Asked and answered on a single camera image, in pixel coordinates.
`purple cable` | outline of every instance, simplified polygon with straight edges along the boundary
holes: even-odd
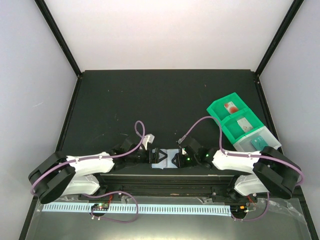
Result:
[[[222,127],[221,127],[221,124],[219,122],[219,120],[213,116],[204,116],[202,118],[200,118],[198,121],[196,121],[192,127],[186,132],[186,134],[181,138],[179,139],[179,143],[181,143],[186,137],[187,135],[191,132],[191,130],[198,124],[200,123],[202,120],[205,120],[205,119],[213,119],[216,124],[219,126],[219,131],[220,131],[220,135],[219,135],[219,148],[221,150],[221,152],[227,156],[232,156],[232,157],[242,157],[242,158],[260,158],[260,159],[268,159],[268,160],[271,160],[271,161],[274,161],[274,162],[277,162],[277,163],[280,163],[280,164],[283,164],[293,170],[295,170],[297,173],[300,174],[301,176],[301,180],[299,182],[296,183],[296,186],[299,186],[301,185],[304,181],[305,181],[305,175],[304,173],[299,169],[297,168],[296,166],[286,162],[286,161],[283,161],[281,159],[278,159],[278,158],[275,158],[275,157],[271,157],[271,156],[263,156],[263,155],[244,155],[244,154],[237,154],[237,153],[229,153],[228,151],[226,151],[223,147],[222,147]]]
[[[266,206],[265,206],[265,209],[263,211],[263,213],[260,215],[260,216],[257,216],[255,218],[252,218],[252,219],[240,219],[240,218],[236,218],[232,213],[231,213],[231,217],[234,219],[234,220],[237,220],[237,221],[242,221],[242,222],[252,222],[252,221],[256,221],[256,220],[259,220],[261,218],[263,218],[267,212],[268,212],[268,209],[269,209],[269,200],[270,200],[270,196],[269,196],[269,192],[266,193]]]
[[[129,223],[132,223],[135,220],[137,220],[138,213],[139,213],[139,206],[138,206],[137,200],[130,193],[127,193],[125,191],[112,191],[112,192],[108,192],[108,193],[105,193],[105,194],[102,194],[102,195],[99,195],[99,196],[91,196],[91,195],[88,195],[88,194],[83,194],[83,195],[88,197],[88,198],[99,199],[99,198],[103,198],[103,197],[106,197],[106,196],[109,196],[109,195],[112,195],[112,194],[125,194],[125,195],[129,196],[130,198],[132,198],[132,200],[135,203],[135,207],[136,207],[135,215],[131,220],[128,220],[128,221],[121,221],[121,220],[116,220],[116,219],[112,219],[112,218],[109,218],[109,217],[102,217],[102,216],[100,217],[100,219],[109,220],[109,221],[120,223],[120,224],[129,224]],[[91,216],[93,218],[99,218],[97,216],[94,216],[94,209],[92,209],[92,211],[91,211]]]
[[[136,121],[135,124],[134,124],[134,130],[135,130],[136,134],[140,134],[140,133],[138,132],[138,130],[137,130],[137,124],[138,124],[138,123],[141,124],[141,126],[142,126],[142,135],[140,135],[140,136],[141,136],[141,140],[140,140],[140,142],[138,143],[138,145],[137,145],[136,147],[134,147],[134,148],[131,149],[130,151],[125,152],[125,153],[123,153],[123,154],[113,155],[113,156],[103,156],[102,158],[103,158],[103,159],[122,158],[122,157],[124,157],[124,156],[127,156],[127,155],[133,153],[135,150],[137,150],[137,149],[140,147],[140,145],[142,144],[142,142],[143,142],[143,140],[144,140],[144,137],[145,137],[145,135],[146,135],[145,125],[144,125],[144,123],[143,123],[142,121],[139,121],[139,120]],[[85,161],[85,160],[96,159],[96,158],[97,158],[97,156],[79,157],[79,161]],[[42,174],[42,175],[32,184],[31,190],[30,190],[31,194],[34,195],[34,196],[36,195],[36,194],[35,194],[35,187],[36,187],[46,176],[48,176],[48,175],[51,174],[52,172],[56,171],[57,169],[65,166],[65,165],[72,164],[72,163],[75,163],[75,162],[76,162],[76,160],[65,161],[65,162],[63,162],[63,163],[60,163],[60,164],[57,165],[57,166],[54,166],[54,167],[51,168],[50,170],[46,171],[44,174]]]

